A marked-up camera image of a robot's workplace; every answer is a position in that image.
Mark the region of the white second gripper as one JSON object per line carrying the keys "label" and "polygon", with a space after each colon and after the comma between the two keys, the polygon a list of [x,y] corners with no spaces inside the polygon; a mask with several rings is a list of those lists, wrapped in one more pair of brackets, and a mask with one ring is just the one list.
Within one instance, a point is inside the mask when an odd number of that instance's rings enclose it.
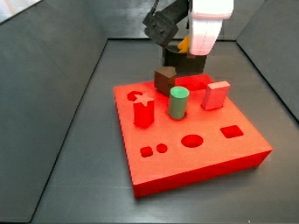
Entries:
{"label": "white second gripper", "polygon": [[190,0],[189,54],[206,55],[233,11],[233,0]]}

